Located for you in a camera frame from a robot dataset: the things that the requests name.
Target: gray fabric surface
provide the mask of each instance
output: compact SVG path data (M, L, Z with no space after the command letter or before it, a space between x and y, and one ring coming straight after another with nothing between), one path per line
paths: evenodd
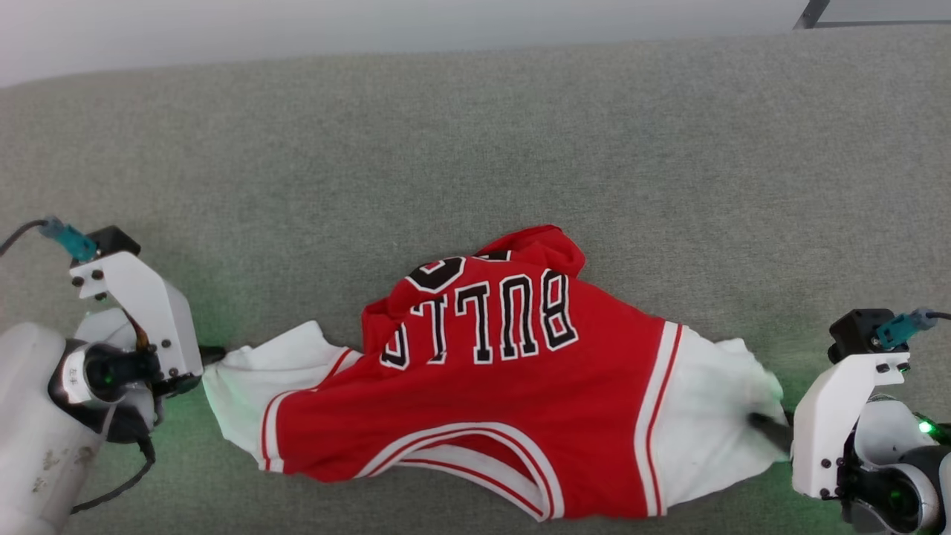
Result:
M312 58L104 73L0 91L0 228L116 224L189 297L200 337L257 344L359 313L417 264L540 223L582 276L705 336L742 336L791 405L853 307L951 309L951 28ZM0 327L88 307L36 236L0 261ZM951 327L895 390L951 418ZM322 485L258 472L198 391L159 463L70 535L847 533L788 466L666 519L536 525L467 482L398 469ZM85 497L138 468L108 446Z

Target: teal connector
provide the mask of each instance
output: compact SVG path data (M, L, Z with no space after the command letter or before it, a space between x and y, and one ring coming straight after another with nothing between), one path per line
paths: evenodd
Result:
M88 262L96 257L96 243L85 234L53 216L47 217L46 222L40 227L40 233L58 242L73 258Z
M910 314L899 314L895 319L879 327L875 336L882 343L883 349L894 349L912 336L923 330L928 330L938 323L938 318L929 318L929 308L918 308Z

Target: black cable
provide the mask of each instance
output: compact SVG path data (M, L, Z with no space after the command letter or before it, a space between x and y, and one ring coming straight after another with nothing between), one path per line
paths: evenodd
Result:
M69 514L74 515L80 511L85 511L87 509L92 509L93 507L97 505L102 505L105 502L108 502L109 500L119 496L123 492L126 492L130 488L133 488L137 483L142 481L142 478L146 475L146 473L148 473L148 470L152 468L152 465L155 464L155 447L152 446L152 439L148 437L145 437L144 439L141 439L138 442L139 442L139 449L142 450L143 455L146 456L146 464L142 466L142 469L139 470L139 473L132 476L132 479L126 481L115 490L109 493L103 494L102 496L100 496L99 498L96 498L95 500L89 500L88 502L85 502L84 504L77 505L76 507L72 509L72 512L70 512Z
M35 221L30 221L29 223L18 228L13 234L10 235L9 238L7 238L7 241L4 242L2 246L0 246L0 256L3 256L4 253L6 253L7 250L10 248L10 246L12 246L17 240L20 239L20 236L23 236L24 234L26 234L27 230L30 230L31 228L34 228L34 227L42 227L46 223L47 222L44 219L37 219Z

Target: chicago bulls jersey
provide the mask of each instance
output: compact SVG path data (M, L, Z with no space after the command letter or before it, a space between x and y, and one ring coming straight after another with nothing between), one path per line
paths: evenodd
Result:
M212 408L263 469L334 482L431 468L538 520L664 514L765 470L776 453L747 444L745 420L756 404L782 415L778 384L742 341L618 301L576 278L584 262L540 227L418 267L364 310L364 355L301 326L309 342L279 337L207 371Z

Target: red and white stripe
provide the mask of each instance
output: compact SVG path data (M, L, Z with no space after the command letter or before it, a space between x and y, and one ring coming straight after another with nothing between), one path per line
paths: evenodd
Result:
M507 446L532 478L492 457L458 446L426 446L454 438L482 435ZM561 518L565 499L552 464L525 433L499 422L468 422L425 429L385 447L357 474L372 477L393 465L422 466L462 477L508 499L539 522Z
M280 445L278 444L278 410L281 409L281 402L288 396L296 392L313 391L320 388L323 382L329 377L333 377L341 371L352 366L362 356L361 353L354 351L350 347L344 347L340 354L334 359L334 364L330 371L320 382L310 388L299 388L297 390L286 390L271 399L264 410L264 417L261 422L261 455L259 468L272 472L284 472L284 459L281 458Z
M653 460L653 433L657 424L657 414L664 400L664 392L670 381L670 373L676 361L682 332L683 326L679 324L671 322L664 324L664 332L661 334L660 346L657 349L657 360L650 374L648 389L644 393L644 401L641 403L634 427L634 458L637 460L637 470L641 474L641 482L644 485L648 516L667 514L667 504L663 498L664 488Z

